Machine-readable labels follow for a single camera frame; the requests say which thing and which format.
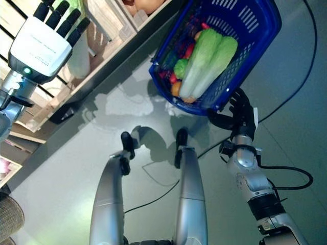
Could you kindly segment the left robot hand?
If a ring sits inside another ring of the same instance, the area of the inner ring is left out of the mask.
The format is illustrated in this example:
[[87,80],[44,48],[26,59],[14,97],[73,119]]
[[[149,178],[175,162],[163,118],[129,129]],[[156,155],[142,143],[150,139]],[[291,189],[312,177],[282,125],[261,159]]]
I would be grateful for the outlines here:
[[62,20],[70,7],[69,2],[61,1],[51,10],[53,3],[42,1],[39,4],[19,29],[8,52],[11,70],[40,85],[57,76],[90,24],[89,18],[80,17],[78,8]]

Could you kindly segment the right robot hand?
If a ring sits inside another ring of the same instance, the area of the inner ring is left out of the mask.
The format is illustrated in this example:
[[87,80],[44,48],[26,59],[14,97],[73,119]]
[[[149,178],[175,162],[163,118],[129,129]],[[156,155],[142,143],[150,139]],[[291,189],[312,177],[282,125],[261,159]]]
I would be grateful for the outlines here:
[[237,135],[246,135],[254,140],[256,131],[254,110],[250,101],[241,88],[237,88],[230,100],[229,108],[232,117],[218,114],[213,109],[207,110],[209,121],[216,127],[232,131],[231,138]]

